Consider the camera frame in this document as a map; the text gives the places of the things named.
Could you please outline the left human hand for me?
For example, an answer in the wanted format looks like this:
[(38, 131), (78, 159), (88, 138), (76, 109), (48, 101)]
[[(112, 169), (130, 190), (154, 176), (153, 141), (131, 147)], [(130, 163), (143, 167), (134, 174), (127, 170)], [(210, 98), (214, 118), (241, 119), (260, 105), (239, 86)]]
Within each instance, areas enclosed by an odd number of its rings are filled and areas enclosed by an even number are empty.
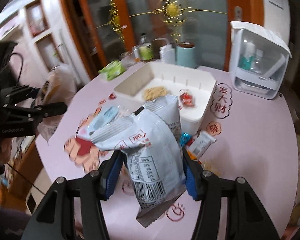
[(12, 154), (12, 138), (5, 138), (0, 143), (0, 165), (7, 164)]

